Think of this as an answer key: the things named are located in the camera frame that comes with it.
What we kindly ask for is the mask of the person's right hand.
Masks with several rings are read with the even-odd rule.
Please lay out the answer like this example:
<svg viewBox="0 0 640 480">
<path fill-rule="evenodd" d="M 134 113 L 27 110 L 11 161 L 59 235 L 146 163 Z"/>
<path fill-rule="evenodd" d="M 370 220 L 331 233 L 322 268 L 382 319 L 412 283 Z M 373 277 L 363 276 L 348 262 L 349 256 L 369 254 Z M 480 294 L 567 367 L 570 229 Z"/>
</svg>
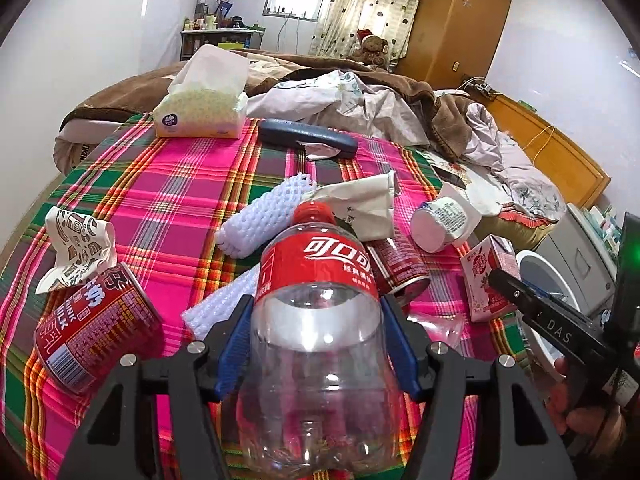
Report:
<svg viewBox="0 0 640 480">
<path fill-rule="evenodd" d="M 547 412 L 562 436 L 567 429 L 578 436 L 586 437 L 593 445 L 591 455 L 597 458 L 609 458 L 622 446 L 627 437 L 627 422 L 620 407 L 605 416 L 604 408 L 568 409 L 568 388 L 565 382 L 558 382 L 549 392 L 544 402 Z"/>
</svg>

